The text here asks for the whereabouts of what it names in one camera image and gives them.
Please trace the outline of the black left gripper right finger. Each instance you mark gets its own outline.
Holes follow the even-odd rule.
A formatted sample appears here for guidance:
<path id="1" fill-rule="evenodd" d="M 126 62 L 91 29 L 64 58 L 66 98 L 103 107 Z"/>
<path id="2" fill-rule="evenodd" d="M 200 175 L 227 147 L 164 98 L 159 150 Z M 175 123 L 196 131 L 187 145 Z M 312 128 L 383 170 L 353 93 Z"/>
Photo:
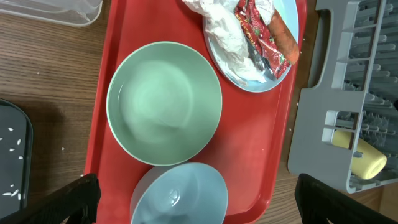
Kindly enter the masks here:
<path id="1" fill-rule="evenodd" d="M 395 224 L 308 174 L 299 175 L 295 200 L 303 223 Z"/>

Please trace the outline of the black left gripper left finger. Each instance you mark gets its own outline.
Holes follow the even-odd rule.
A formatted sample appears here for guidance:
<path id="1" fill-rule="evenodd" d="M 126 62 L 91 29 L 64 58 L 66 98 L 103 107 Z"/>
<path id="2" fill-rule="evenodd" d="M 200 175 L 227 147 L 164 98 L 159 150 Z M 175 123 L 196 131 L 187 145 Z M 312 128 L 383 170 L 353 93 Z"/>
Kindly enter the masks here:
<path id="1" fill-rule="evenodd" d="M 28 206 L 1 219 L 1 224 L 92 224 L 101 198 L 95 174 L 86 174 Z"/>

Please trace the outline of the yellow plastic cup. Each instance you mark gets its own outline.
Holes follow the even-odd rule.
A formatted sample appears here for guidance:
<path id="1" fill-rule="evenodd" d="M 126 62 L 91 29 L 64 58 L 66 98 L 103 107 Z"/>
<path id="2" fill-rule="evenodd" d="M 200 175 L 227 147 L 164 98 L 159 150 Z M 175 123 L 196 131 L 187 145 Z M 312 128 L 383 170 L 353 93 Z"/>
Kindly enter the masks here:
<path id="1" fill-rule="evenodd" d="M 334 132 L 332 140 L 334 146 L 348 149 L 350 142 L 351 133 L 340 130 Z M 353 158 L 351 171 L 361 179 L 372 179 L 383 170 L 387 163 L 387 157 L 382 152 L 361 138 L 358 139 L 356 152 L 360 152 L 363 156 Z"/>

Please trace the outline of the mint green bowl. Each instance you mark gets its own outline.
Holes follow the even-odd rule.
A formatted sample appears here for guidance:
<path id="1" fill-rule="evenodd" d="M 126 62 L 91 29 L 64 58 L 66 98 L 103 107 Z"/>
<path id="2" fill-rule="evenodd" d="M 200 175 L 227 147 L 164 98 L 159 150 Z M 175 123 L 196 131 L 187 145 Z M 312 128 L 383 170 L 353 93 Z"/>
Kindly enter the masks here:
<path id="1" fill-rule="evenodd" d="M 106 115 L 115 140 L 130 156 L 171 166 L 210 142 L 222 103 L 209 61 L 187 45 L 161 41 L 138 48 L 120 63 L 109 83 Z"/>

